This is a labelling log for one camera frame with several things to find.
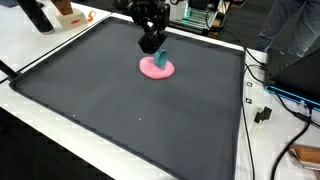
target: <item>electronic device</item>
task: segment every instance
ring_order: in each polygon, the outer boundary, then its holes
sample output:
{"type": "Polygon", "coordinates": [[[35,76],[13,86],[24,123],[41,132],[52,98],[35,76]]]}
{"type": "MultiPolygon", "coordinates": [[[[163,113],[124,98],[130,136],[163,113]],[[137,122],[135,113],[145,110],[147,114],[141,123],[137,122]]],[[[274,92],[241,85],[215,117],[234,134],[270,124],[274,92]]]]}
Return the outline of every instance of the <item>electronic device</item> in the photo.
{"type": "Polygon", "coordinates": [[[133,22],[145,32],[139,40],[142,51],[154,54],[167,38],[164,30],[169,25],[170,5],[164,0],[133,0],[128,9],[133,22]]]}
{"type": "Polygon", "coordinates": [[[270,93],[304,103],[320,110],[320,49],[299,59],[271,50],[268,58],[266,87],[270,93]]]}

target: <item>black cable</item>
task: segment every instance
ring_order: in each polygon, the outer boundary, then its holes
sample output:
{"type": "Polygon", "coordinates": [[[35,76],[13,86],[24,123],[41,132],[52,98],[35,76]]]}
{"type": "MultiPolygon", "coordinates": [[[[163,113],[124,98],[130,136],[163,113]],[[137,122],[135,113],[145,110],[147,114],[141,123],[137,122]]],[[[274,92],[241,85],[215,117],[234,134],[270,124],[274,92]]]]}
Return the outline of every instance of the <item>black cable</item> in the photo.
{"type": "Polygon", "coordinates": [[[279,96],[278,93],[276,93],[276,96],[278,97],[278,99],[280,100],[282,106],[288,111],[290,112],[293,116],[296,116],[296,112],[292,111],[291,109],[288,108],[288,106],[283,102],[282,98],[279,96]]]}
{"type": "Polygon", "coordinates": [[[254,162],[253,162],[253,156],[252,156],[250,137],[249,137],[249,132],[248,132],[247,118],[246,118],[246,113],[245,113],[245,110],[244,110],[243,101],[241,101],[241,105],[242,105],[244,126],[245,126],[245,130],[246,130],[247,141],[248,141],[248,148],[249,148],[249,153],[250,153],[251,168],[252,168],[252,179],[255,180],[256,179],[256,175],[255,175],[255,169],[254,169],[254,162]]]}
{"type": "MultiPolygon", "coordinates": [[[[279,94],[278,94],[278,93],[275,93],[275,94],[276,94],[276,96],[278,97],[278,99],[280,100],[282,106],[283,106],[288,112],[290,112],[293,116],[297,116],[297,113],[298,113],[298,112],[294,112],[294,111],[292,111],[291,109],[289,109],[288,106],[283,102],[283,100],[282,100],[282,98],[279,96],[279,94]]],[[[301,118],[299,118],[299,119],[300,119],[301,121],[303,121],[303,122],[307,122],[307,121],[308,121],[308,120],[301,119],[301,118]]],[[[312,124],[313,126],[315,126],[315,127],[317,127],[317,128],[320,129],[320,124],[318,124],[318,123],[316,123],[316,122],[314,122],[314,121],[312,121],[312,120],[311,120],[311,124],[312,124]]]]}
{"type": "MultiPolygon", "coordinates": [[[[259,68],[264,68],[262,66],[259,65],[250,65],[247,66],[246,69],[243,72],[243,79],[244,76],[246,74],[246,71],[248,68],[250,68],[251,66],[255,66],[255,67],[259,67],[259,68]]],[[[240,97],[241,97],[241,106],[242,106],[242,113],[243,113],[243,121],[244,121],[244,127],[245,127],[245,131],[246,131],[246,136],[247,136],[247,141],[248,141],[248,148],[249,148],[249,154],[250,154],[250,161],[251,161],[251,168],[252,168],[252,180],[256,179],[256,171],[255,171],[255,167],[254,167],[254,162],[253,162],[253,155],[252,155],[252,149],[251,149],[251,143],[250,143],[250,136],[249,136],[249,131],[248,131],[248,125],[247,125],[247,118],[246,118],[246,113],[245,113],[245,109],[244,109],[244,104],[243,104],[243,94],[242,91],[240,91],[240,97]]]]}
{"type": "Polygon", "coordinates": [[[249,73],[250,73],[250,75],[251,75],[256,81],[260,82],[261,84],[265,84],[263,81],[261,81],[260,79],[258,79],[258,78],[252,73],[250,67],[249,67],[247,64],[245,64],[245,66],[246,66],[245,71],[248,70],[249,73]]]}
{"type": "Polygon", "coordinates": [[[286,154],[286,152],[289,150],[290,146],[297,140],[299,139],[310,127],[310,124],[311,124],[311,117],[307,118],[305,116],[306,119],[309,119],[304,128],[302,129],[302,131],[297,134],[294,138],[291,139],[291,141],[289,141],[289,143],[286,145],[286,147],[281,151],[281,153],[279,154],[279,156],[277,157],[275,163],[273,164],[273,167],[272,167],[272,171],[271,171],[271,180],[274,180],[275,178],[275,175],[276,175],[276,171],[277,171],[277,167],[282,159],[282,157],[286,154]]]}
{"type": "Polygon", "coordinates": [[[266,64],[258,61],[258,60],[250,53],[250,51],[249,51],[248,48],[242,43],[242,41],[241,41],[239,38],[237,38],[233,33],[231,33],[230,31],[228,31],[228,30],[226,30],[226,29],[224,29],[224,31],[227,32],[227,33],[229,33],[234,39],[236,39],[236,40],[241,44],[241,46],[243,47],[243,49],[251,56],[251,58],[252,58],[254,61],[256,61],[257,63],[259,63],[261,66],[266,66],[266,64]]]}

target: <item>pink disc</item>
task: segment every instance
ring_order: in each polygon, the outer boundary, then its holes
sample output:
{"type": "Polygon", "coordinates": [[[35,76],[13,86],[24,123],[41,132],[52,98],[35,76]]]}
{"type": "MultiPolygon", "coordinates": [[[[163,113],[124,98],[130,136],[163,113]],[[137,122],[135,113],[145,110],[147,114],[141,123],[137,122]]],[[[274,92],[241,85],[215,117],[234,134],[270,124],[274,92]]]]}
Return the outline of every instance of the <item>pink disc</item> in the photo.
{"type": "Polygon", "coordinates": [[[163,79],[174,73],[174,66],[170,61],[163,68],[158,68],[153,61],[153,57],[144,57],[140,61],[140,71],[149,78],[163,79]]]}

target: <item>tabletop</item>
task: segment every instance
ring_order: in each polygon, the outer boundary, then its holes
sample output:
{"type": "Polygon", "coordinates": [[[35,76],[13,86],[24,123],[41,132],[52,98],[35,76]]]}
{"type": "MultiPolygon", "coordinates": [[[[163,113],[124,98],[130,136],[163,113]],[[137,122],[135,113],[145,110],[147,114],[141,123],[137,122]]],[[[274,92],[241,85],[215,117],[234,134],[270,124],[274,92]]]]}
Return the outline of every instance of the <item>tabletop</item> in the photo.
{"type": "MultiPolygon", "coordinates": [[[[90,11],[97,14],[88,25],[65,31],[55,17],[57,9],[51,1],[41,1],[45,4],[42,10],[55,28],[50,35],[42,35],[22,11],[20,6],[7,8],[0,5],[0,60],[18,71],[52,49],[75,37],[82,31],[89,30],[94,24],[110,15],[110,12],[72,3],[73,8],[82,11],[86,17],[90,11]]],[[[0,72],[0,81],[7,76],[0,72]]]]}
{"type": "MultiPolygon", "coordinates": [[[[131,21],[131,18],[127,16],[119,14],[112,14],[111,16],[131,21]]],[[[166,30],[232,49],[243,49],[237,45],[177,29],[167,28],[166,30]]],[[[259,61],[266,61],[267,54],[255,50],[249,51],[259,61]]],[[[255,62],[250,56],[246,56],[246,63],[250,65],[255,62]]],[[[256,68],[252,68],[252,71],[258,78],[263,79],[263,71],[256,68]]],[[[66,118],[15,93],[9,88],[8,84],[9,81],[0,84],[0,106],[3,109],[91,163],[112,178],[137,180],[174,179],[170,174],[155,167],[149,162],[142,160],[117,145],[112,144],[108,140],[97,136],[66,118]]],[[[263,86],[259,84],[259,82],[256,82],[249,73],[247,73],[244,78],[244,98],[252,100],[252,104],[245,103],[244,108],[253,150],[256,179],[269,179],[271,167],[275,158],[286,143],[303,128],[304,123],[290,115],[280,105],[278,100],[273,95],[265,92],[263,86]],[[247,82],[251,82],[252,87],[247,86],[247,82]],[[259,130],[256,130],[257,125],[253,121],[254,117],[256,113],[262,111],[265,106],[273,110],[271,118],[269,121],[264,122],[259,130]]],[[[288,101],[285,101],[285,103],[287,103],[291,109],[296,111],[299,110],[295,103],[288,101]]],[[[314,112],[314,114],[315,118],[320,117],[320,113],[314,112]]],[[[317,138],[319,136],[319,129],[311,126],[307,133],[297,142],[306,145],[320,146],[320,141],[318,141],[317,138]]],[[[246,141],[243,116],[241,116],[235,179],[252,179],[251,174],[250,156],[246,141]]],[[[285,156],[279,164],[276,177],[277,179],[285,180],[315,179],[312,171],[295,167],[288,156],[285,156]]]]}

